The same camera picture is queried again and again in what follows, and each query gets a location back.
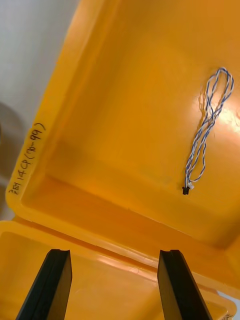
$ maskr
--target wire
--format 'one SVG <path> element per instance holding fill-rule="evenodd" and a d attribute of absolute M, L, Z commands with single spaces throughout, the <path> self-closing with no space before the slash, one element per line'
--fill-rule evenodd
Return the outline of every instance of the wire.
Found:
<path fill-rule="evenodd" d="M 212 107 L 212 99 L 213 99 L 214 93 L 216 92 L 217 84 L 219 82 L 219 76 L 221 73 L 226 75 L 226 85 L 225 85 L 223 95 L 221 96 L 221 99 L 218 102 L 218 105 L 214 111 L 213 107 Z M 210 82 L 213 79 L 215 79 L 215 80 L 214 80 L 212 89 L 210 90 Z M 187 163 L 186 163 L 185 186 L 182 187 L 184 195 L 189 194 L 189 189 L 194 188 L 193 183 L 197 182 L 204 173 L 204 170 L 206 168 L 205 154 L 206 154 L 206 148 L 207 148 L 207 137 L 208 137 L 210 131 L 213 129 L 215 122 L 223 109 L 224 102 L 231 96 L 233 89 L 234 89 L 234 78 L 225 67 L 219 68 L 217 70 L 217 72 L 215 74 L 213 74 L 209 78 L 209 80 L 207 81 L 207 84 L 206 84 L 206 106 L 205 106 L 205 110 L 204 110 L 205 117 L 203 119 L 203 122 L 202 122 L 199 130 L 197 131 L 197 133 L 194 137 L 194 140 L 192 143 L 192 148 L 191 148 L 191 153 L 190 153 L 190 156 L 189 156 Z M 193 170 L 199 160 L 199 156 L 200 156 L 200 152 L 201 152 L 202 148 L 203 148 L 203 150 L 202 150 L 202 169 L 201 169 L 201 172 L 196 179 L 191 179 L 191 174 L 192 174 L 192 172 L 193 172 Z"/>

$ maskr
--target plastic case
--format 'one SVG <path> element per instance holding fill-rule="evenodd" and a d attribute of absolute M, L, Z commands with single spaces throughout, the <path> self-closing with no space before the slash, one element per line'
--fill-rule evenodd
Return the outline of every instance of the plastic case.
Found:
<path fill-rule="evenodd" d="M 16 215 L 152 268 L 179 249 L 240 299 L 238 85 L 182 195 L 202 88 L 222 65 L 240 79 L 236 8 L 82 0 L 6 191 Z"/>

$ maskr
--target white wall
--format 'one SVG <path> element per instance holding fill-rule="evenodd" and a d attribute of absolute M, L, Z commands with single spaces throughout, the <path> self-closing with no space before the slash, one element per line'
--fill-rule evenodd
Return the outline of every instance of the white wall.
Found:
<path fill-rule="evenodd" d="M 0 220 L 5 189 L 79 0 L 0 0 Z"/>

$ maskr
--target yellow plastic case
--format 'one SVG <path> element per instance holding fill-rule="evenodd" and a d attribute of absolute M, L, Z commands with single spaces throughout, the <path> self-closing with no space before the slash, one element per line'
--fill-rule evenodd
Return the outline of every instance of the yellow plastic case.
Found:
<path fill-rule="evenodd" d="M 164 320 L 155 272 L 25 221 L 0 223 L 0 319 L 16 318 L 53 248 L 71 252 L 73 276 L 65 320 Z M 235 315 L 232 301 L 204 287 L 200 292 L 214 320 Z"/>
<path fill-rule="evenodd" d="M 153 268 L 179 249 L 198 283 L 240 299 L 237 8 L 82 0 L 6 191 L 16 215 Z M 183 196 L 200 92 L 220 66 L 236 86 Z"/>

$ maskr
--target background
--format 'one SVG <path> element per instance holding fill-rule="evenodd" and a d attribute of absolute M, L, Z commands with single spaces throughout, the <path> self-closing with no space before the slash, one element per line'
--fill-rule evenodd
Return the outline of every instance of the background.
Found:
<path fill-rule="evenodd" d="M 78 3 L 0 1 L 0 220 L 14 216 L 5 189 Z M 240 320 L 240 301 L 231 299 L 238 309 L 234 320 Z"/>

